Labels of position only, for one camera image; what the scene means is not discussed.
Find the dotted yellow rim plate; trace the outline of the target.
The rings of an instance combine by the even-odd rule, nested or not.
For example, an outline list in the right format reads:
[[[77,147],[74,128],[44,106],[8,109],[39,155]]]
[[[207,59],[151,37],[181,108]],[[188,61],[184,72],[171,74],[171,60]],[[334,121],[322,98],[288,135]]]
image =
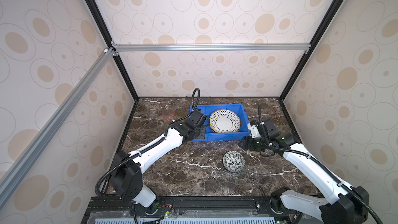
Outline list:
[[[235,133],[241,126],[239,116],[230,110],[218,110],[209,117],[209,126],[215,133]]]

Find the green floral ceramic bowl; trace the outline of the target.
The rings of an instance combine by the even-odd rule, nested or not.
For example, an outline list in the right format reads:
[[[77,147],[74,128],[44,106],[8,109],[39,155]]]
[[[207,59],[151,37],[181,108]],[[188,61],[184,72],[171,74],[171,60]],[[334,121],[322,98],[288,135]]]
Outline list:
[[[224,168],[233,174],[240,173],[245,167],[245,159],[237,151],[229,151],[223,157]]]

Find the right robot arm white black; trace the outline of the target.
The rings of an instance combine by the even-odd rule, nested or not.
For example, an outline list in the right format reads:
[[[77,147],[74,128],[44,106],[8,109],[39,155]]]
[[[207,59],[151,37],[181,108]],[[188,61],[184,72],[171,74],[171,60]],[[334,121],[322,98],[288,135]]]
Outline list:
[[[325,224],[362,224],[372,216],[382,221],[370,207],[369,193],[361,186],[350,183],[329,170],[314,157],[292,133],[280,133],[270,118],[261,117],[262,105],[258,105],[258,120],[249,124],[251,134],[244,137],[239,146],[244,150],[258,151],[267,157],[280,155],[295,165],[320,191],[322,197],[300,194],[288,187],[273,192],[269,203],[276,214],[297,211]]]

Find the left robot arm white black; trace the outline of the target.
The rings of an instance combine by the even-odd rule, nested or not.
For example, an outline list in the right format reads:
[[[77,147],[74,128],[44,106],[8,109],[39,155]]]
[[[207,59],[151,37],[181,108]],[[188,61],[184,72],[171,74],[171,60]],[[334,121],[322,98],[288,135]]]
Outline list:
[[[204,138],[208,119],[199,109],[200,89],[195,88],[192,94],[192,110],[178,120],[170,122],[166,131],[158,138],[130,153],[122,152],[120,159],[113,165],[96,183],[95,193],[99,197],[112,197],[112,194],[104,194],[100,186],[105,179],[124,202],[140,204],[153,211],[157,208],[156,194],[143,183],[143,174],[146,170],[169,151],[194,139]]]

